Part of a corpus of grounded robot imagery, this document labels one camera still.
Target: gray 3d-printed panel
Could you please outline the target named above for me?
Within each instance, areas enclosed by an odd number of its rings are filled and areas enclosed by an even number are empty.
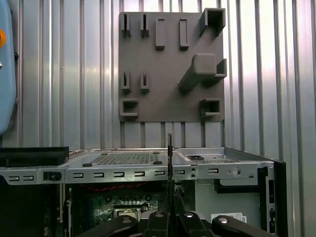
[[[223,9],[121,13],[120,120],[223,120],[224,26]]]

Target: screw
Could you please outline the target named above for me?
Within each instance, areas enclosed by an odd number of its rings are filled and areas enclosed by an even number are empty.
[[[222,224],[227,224],[228,220],[226,218],[219,218],[218,221]]]
[[[193,214],[192,214],[192,213],[190,213],[190,212],[186,212],[186,213],[184,213],[184,215],[185,215],[186,217],[188,217],[188,218],[193,217]]]

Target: motherboard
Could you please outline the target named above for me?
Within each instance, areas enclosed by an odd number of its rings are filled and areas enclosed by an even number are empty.
[[[72,229],[81,234],[120,215],[140,220],[143,212],[161,210],[163,182],[73,186]]]

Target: white label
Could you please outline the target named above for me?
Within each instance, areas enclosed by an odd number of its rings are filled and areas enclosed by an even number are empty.
[[[233,217],[239,221],[242,221],[244,223],[247,223],[247,217],[243,216],[241,212],[237,212],[237,213],[220,213],[220,214],[211,214],[211,221],[218,216],[229,216],[229,217]]]

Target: slot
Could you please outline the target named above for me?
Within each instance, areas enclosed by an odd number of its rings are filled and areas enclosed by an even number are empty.
[[[208,169],[208,174],[218,174],[218,169]]]
[[[126,73],[124,73],[124,86],[127,86],[127,78],[126,78]]]
[[[83,173],[74,173],[73,174],[74,179],[82,179],[83,178]]]
[[[149,75],[147,72],[143,72],[140,75],[140,89],[141,89],[142,93],[149,92]]]
[[[141,171],[141,172],[134,172],[134,177],[143,177],[145,176],[145,172]]]
[[[202,36],[206,27],[210,27],[215,36],[219,36],[225,25],[224,9],[205,8],[199,19],[199,35]]]
[[[94,173],[93,178],[104,178],[104,173]]]
[[[121,22],[121,31],[123,33],[123,37],[130,37],[130,16],[128,14],[123,14],[123,17],[120,19]]]
[[[119,113],[122,117],[138,118],[138,100],[121,99]]]
[[[149,23],[146,14],[143,14],[143,16],[140,18],[140,32],[142,38],[149,37]]]
[[[124,172],[114,172],[114,177],[115,178],[122,178],[125,176]]]
[[[147,77],[146,77],[146,75],[144,76],[144,86],[146,86],[147,85]]]
[[[146,25],[146,14],[143,15],[143,21],[144,21],[144,30],[147,29],[147,25]]]
[[[186,172],[184,170],[175,170],[174,175],[184,175]]]
[[[269,203],[275,202],[275,183],[273,180],[269,180]]]
[[[202,80],[202,85],[204,87],[211,87],[218,83],[220,80],[227,76],[227,60],[223,59],[216,65],[216,74],[211,77],[204,77]]]
[[[127,14],[124,14],[124,31],[127,30]]]
[[[9,176],[9,181],[10,182],[20,181],[20,177],[19,176]]]
[[[200,116],[208,118],[221,114],[221,100],[220,99],[203,99],[199,103]]]
[[[180,29],[180,50],[187,50],[189,48],[188,43],[188,20],[180,19],[179,21],[179,29]]]
[[[23,176],[23,181],[34,181],[34,176]]]
[[[156,50],[164,50],[165,46],[165,29],[164,18],[156,20]]]
[[[123,75],[121,76],[122,78],[121,78],[121,89],[122,89],[122,91],[123,91],[123,93],[124,94],[128,94],[128,93],[130,93],[130,83],[129,83],[129,81],[130,81],[130,72],[129,71],[127,71],[127,72],[125,72],[124,71],[124,73],[123,73]]]
[[[164,171],[155,171],[155,176],[164,176],[165,172]]]

